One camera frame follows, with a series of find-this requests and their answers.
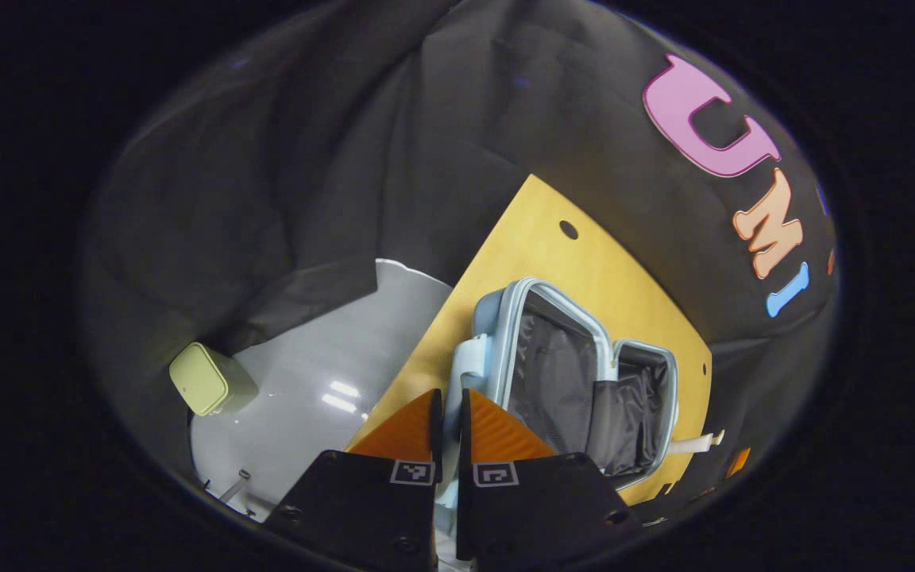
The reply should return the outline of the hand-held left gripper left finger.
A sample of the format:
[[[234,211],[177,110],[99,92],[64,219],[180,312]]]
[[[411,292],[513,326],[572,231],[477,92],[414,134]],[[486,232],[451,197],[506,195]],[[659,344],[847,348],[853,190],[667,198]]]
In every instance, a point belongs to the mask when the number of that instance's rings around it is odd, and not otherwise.
[[[436,571],[442,391],[433,388],[349,451],[326,450],[266,518],[288,542],[352,571]]]

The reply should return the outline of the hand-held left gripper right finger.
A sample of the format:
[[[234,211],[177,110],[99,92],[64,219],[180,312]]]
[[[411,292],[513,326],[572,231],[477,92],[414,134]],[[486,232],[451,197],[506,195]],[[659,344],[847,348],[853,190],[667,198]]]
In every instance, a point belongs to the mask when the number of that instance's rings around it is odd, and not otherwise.
[[[455,556],[464,562],[606,562],[643,525],[582,453],[557,454],[501,406],[462,391]]]

